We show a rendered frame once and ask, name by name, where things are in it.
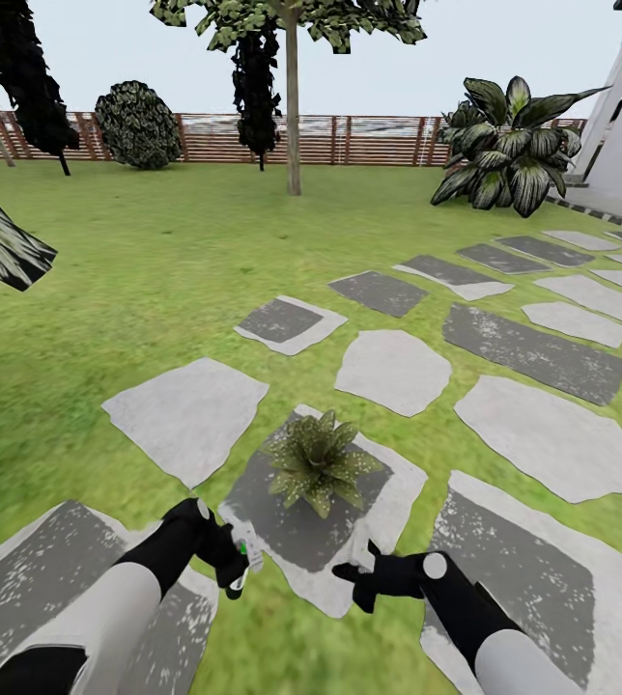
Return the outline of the insectifuge atomizer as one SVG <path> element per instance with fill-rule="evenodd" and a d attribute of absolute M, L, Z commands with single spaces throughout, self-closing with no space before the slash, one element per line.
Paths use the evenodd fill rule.
<path fill-rule="evenodd" d="M 227 586 L 226 595 L 229 599 L 239 599 L 244 590 L 244 583 L 246 580 L 246 573 L 243 574 L 238 580 L 235 580 L 231 586 Z"/>

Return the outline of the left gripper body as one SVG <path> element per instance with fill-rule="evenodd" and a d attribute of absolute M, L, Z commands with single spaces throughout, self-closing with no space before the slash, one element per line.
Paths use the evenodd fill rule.
<path fill-rule="evenodd" d="M 246 565 L 242 556 L 242 550 L 237 549 L 231 537 L 231 530 L 235 526 L 231 523 L 222 525 L 222 541 L 218 548 L 207 558 L 207 564 L 216 570 L 217 588 L 227 590 L 235 580 L 246 573 Z"/>

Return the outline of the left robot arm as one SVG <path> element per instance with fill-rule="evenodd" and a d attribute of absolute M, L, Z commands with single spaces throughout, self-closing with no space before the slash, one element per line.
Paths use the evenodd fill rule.
<path fill-rule="evenodd" d="M 187 497 L 147 526 L 87 592 L 26 638 L 0 666 L 0 695 L 117 695 L 150 621 L 193 556 L 227 590 L 262 570 L 252 522 L 220 525 L 207 504 Z"/>

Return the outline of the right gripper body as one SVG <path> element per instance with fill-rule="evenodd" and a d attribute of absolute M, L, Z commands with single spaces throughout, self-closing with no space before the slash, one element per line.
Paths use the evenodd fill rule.
<path fill-rule="evenodd" d="M 368 552 L 376 556 L 373 573 L 355 576 L 352 599 L 366 613 L 374 611 L 376 595 L 398 597 L 398 589 L 392 587 L 392 558 L 393 555 L 381 555 L 379 547 L 370 540 Z"/>

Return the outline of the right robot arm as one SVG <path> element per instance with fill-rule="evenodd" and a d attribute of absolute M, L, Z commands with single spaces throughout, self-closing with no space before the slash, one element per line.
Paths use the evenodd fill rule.
<path fill-rule="evenodd" d="M 485 695 L 587 695 L 507 615 L 481 582 L 474 586 L 440 549 L 381 555 L 370 524 L 353 528 L 349 561 L 331 574 L 353 583 L 352 599 L 366 613 L 376 595 L 427 599 Z"/>

